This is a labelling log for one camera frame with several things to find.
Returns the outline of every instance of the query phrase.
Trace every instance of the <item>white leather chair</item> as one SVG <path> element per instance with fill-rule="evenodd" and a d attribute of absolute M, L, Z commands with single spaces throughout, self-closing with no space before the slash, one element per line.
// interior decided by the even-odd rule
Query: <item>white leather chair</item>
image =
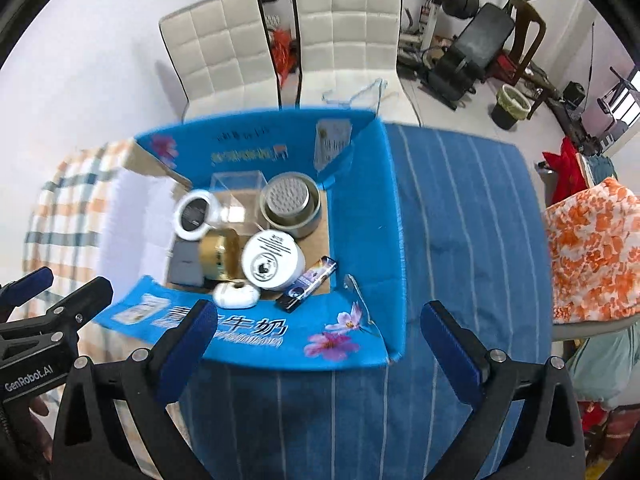
<path fill-rule="evenodd" d="M 347 101 L 382 78 L 387 87 L 380 118 L 419 124 L 396 73 L 402 0 L 293 0 L 293 5 L 300 42 L 300 106 L 322 105 L 327 91 L 332 91 L 331 100 Z"/>
<path fill-rule="evenodd" d="M 205 0 L 160 20 L 188 104 L 183 120 L 280 107 L 280 88 L 258 0 Z"/>

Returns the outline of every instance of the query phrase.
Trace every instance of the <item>pink flower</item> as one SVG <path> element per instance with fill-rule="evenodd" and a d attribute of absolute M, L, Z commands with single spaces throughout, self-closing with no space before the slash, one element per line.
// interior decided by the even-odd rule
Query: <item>pink flower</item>
<path fill-rule="evenodd" d="M 170 136 L 154 135 L 151 137 L 151 149 L 169 168 L 175 168 L 174 160 L 178 156 L 178 151 L 175 149 L 175 140 Z"/>
<path fill-rule="evenodd" d="M 360 329 L 360 319 L 362 318 L 362 310 L 357 302 L 351 305 L 351 313 L 341 312 L 338 314 L 338 323 L 335 325 L 326 325 L 325 330 L 333 330 L 337 334 L 346 334 L 350 330 Z"/>
<path fill-rule="evenodd" d="M 309 337 L 310 344 L 305 346 L 306 357 L 318 357 L 321 355 L 328 361 L 344 361 L 347 352 L 357 352 L 360 345 L 351 341 L 347 335 L 322 332 Z"/>

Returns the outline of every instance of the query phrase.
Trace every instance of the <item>round white container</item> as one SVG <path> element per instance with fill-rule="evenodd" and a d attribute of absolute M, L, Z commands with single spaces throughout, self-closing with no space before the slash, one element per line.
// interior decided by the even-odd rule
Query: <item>round white container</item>
<path fill-rule="evenodd" d="M 174 230 L 183 240 L 202 240 L 220 216 L 220 202 L 209 191 L 196 189 L 180 199 L 174 211 Z"/>
<path fill-rule="evenodd" d="M 305 270 L 305 255 L 293 238 L 273 229 L 253 235 L 242 251 L 242 272 L 264 290 L 285 290 Z"/>

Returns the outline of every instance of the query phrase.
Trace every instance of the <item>chair backrest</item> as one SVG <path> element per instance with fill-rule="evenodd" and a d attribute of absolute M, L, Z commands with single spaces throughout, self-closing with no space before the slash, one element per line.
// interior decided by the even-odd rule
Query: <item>chair backrest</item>
<path fill-rule="evenodd" d="M 509 0 L 509 3 L 511 7 L 516 9 L 516 32 L 513 38 L 513 46 L 509 52 L 509 58 L 517 65 L 513 75 L 513 82 L 511 83 L 515 85 L 533 59 L 533 55 L 538 50 L 540 43 L 542 43 L 546 33 L 546 23 L 529 2 L 525 0 Z M 527 41 L 527 31 L 531 23 L 538 24 L 538 34 L 535 40 L 533 40 L 533 43 L 531 43 L 529 50 L 527 50 L 525 57 L 520 59 L 524 51 L 525 42 Z"/>
<path fill-rule="evenodd" d="M 273 80 L 258 0 L 204 0 L 160 20 L 160 33 L 187 99 Z"/>
<path fill-rule="evenodd" d="M 402 0 L 293 0 L 302 72 L 395 70 Z"/>

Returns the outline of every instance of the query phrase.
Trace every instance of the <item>blue gripper pad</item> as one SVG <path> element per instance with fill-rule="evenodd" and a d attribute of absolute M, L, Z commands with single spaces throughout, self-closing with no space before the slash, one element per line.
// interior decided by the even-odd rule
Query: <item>blue gripper pad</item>
<path fill-rule="evenodd" d="M 162 334 L 151 349 L 148 368 L 160 405 L 178 401 L 217 329 L 216 305 L 198 300 L 180 325 Z"/>
<path fill-rule="evenodd" d="M 420 329 L 458 400 L 474 409 L 478 407 L 482 401 L 482 384 L 489 372 L 482 343 L 470 330 L 460 327 L 439 301 L 424 305 Z"/>
<path fill-rule="evenodd" d="M 20 306 L 53 284 L 53 272 L 49 267 L 40 267 L 16 282 L 2 288 L 0 306 Z"/>

